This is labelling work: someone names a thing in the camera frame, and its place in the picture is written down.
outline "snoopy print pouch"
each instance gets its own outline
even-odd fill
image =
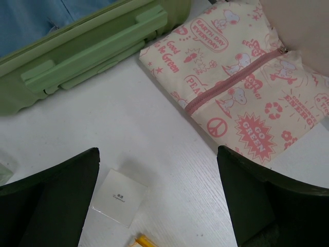
[[[219,145],[258,164],[329,114],[329,78],[283,46],[260,3],[217,3],[140,60]]]

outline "denim cloth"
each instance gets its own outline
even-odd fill
[[[0,57],[118,0],[0,0]]]

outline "white small box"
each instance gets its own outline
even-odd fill
[[[147,187],[110,170],[93,199],[93,209],[129,227]]]

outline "yellow object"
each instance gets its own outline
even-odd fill
[[[142,235],[138,239],[135,240],[135,243],[129,246],[142,246],[142,247],[158,247],[156,244],[154,244],[150,239],[147,238],[147,236]]]

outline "white table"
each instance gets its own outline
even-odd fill
[[[195,0],[191,16],[210,4]],[[0,118],[0,162],[10,182],[98,147],[95,191],[110,168],[149,190],[130,228],[90,209],[79,246],[125,247],[145,233],[159,246],[236,246],[215,143],[141,69],[137,56],[46,100]],[[329,188],[329,131],[317,125],[268,165]]]

